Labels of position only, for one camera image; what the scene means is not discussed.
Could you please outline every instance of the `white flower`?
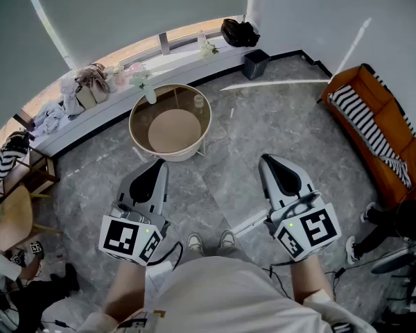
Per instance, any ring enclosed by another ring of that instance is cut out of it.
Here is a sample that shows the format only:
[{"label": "white flower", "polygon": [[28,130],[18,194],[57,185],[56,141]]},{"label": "white flower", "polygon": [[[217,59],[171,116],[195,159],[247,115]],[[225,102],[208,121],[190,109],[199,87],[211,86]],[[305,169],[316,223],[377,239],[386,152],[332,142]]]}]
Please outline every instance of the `white flower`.
[{"label": "white flower", "polygon": [[133,73],[130,79],[130,84],[143,89],[145,86],[150,85],[148,81],[150,76],[150,71],[147,68],[142,68],[142,70]]},{"label": "white flower", "polygon": [[214,44],[210,44],[209,41],[203,46],[200,46],[199,50],[200,50],[200,53],[202,54],[202,57],[208,57],[211,54],[216,54],[219,52],[216,46]]}]

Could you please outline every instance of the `wooden chair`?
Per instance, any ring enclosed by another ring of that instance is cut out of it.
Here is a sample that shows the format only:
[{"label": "wooden chair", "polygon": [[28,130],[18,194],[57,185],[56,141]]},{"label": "wooden chair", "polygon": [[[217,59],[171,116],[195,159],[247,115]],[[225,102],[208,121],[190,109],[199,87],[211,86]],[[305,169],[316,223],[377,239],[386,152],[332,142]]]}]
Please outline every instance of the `wooden chair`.
[{"label": "wooden chair", "polygon": [[32,194],[39,194],[57,181],[53,159],[30,146],[26,157],[16,159],[14,167],[0,181],[0,202],[20,183],[24,183]]},{"label": "wooden chair", "polygon": [[32,198],[48,195],[30,194],[18,186],[0,204],[0,250],[6,251],[28,241],[42,231],[62,233],[61,230],[34,223]]}]

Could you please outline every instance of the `striped blanket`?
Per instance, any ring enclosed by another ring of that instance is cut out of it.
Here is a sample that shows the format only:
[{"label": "striped blanket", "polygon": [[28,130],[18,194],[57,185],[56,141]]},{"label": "striped blanket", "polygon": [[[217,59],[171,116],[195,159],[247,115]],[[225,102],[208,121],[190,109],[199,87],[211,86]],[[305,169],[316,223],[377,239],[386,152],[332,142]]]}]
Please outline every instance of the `striped blanket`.
[{"label": "striped blanket", "polygon": [[[382,86],[390,91],[377,74],[373,73],[373,76],[382,84]],[[328,98],[353,126],[354,130],[361,136],[372,154],[383,160],[396,173],[407,189],[411,189],[411,180],[408,176],[407,163],[403,162],[393,151],[380,128],[376,125],[376,122],[374,122],[373,112],[362,101],[353,88],[350,85],[345,85],[336,90],[333,94],[329,94]],[[399,109],[401,110],[402,116],[408,124],[413,137],[416,137],[416,132],[411,126],[410,120],[400,106]]]}]

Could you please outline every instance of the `baseboard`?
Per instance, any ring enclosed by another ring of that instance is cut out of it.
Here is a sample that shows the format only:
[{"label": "baseboard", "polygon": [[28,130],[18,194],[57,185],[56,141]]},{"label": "baseboard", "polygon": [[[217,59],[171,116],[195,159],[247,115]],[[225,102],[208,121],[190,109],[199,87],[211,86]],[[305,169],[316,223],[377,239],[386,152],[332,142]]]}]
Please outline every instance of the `baseboard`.
[{"label": "baseboard", "polygon": [[[308,54],[306,54],[303,50],[298,49],[296,51],[276,54],[271,56],[270,60],[278,60],[282,58],[288,58],[293,56],[302,56],[304,59],[310,64],[310,65],[316,65],[322,70],[329,78],[333,76],[333,74],[323,65],[323,63],[320,60],[314,61]],[[191,83],[188,83],[189,86],[197,87],[201,84],[208,83],[209,81],[212,81],[214,79],[220,78],[221,76],[225,76],[231,73],[234,73],[236,71],[240,71],[243,68],[242,65],[238,65],[236,67],[228,68],[222,71],[219,71],[217,73],[205,76],[204,78],[195,80]],[[127,119],[130,116],[131,111],[127,111],[123,114],[121,114],[118,117],[115,117],[111,121],[108,121],[107,123],[104,123],[102,126],[99,126],[95,130],[92,130],[91,132],[87,133],[83,137],[77,139],[76,141],[72,142],[70,145],[63,148],[61,151],[57,152],[53,158],[58,159],[68,153],[69,151],[72,151],[75,147],[80,146],[83,142],[86,142],[88,139],[94,137],[95,135],[98,135],[100,132],[103,132],[104,130],[108,129],[109,127],[115,125],[116,123],[123,121],[124,119]]]},{"label": "baseboard", "polygon": [[88,139],[91,139],[92,137],[98,135],[100,132],[103,132],[104,130],[107,130],[109,127],[112,127],[116,123],[123,121],[124,119],[127,119],[130,116],[131,111],[124,112],[120,116],[117,116],[113,118],[111,121],[108,121],[107,123],[104,123],[102,126],[97,127],[96,129],[92,130],[91,132],[87,133],[83,137],[77,139],[76,141],[72,142],[70,145],[64,147],[60,152],[57,152],[55,155],[53,155],[53,159],[57,160],[58,158],[62,157],[69,151],[72,151],[75,147],[80,146],[82,143],[86,142]]}]

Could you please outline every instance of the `black bag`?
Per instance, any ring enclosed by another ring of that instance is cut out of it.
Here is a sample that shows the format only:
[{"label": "black bag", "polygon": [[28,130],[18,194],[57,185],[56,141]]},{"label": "black bag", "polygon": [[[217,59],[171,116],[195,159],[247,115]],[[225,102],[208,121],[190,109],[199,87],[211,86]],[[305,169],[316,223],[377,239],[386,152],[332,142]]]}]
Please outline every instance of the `black bag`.
[{"label": "black bag", "polygon": [[235,47],[254,47],[261,37],[254,33],[250,22],[240,24],[234,19],[224,19],[220,31],[225,41]]}]

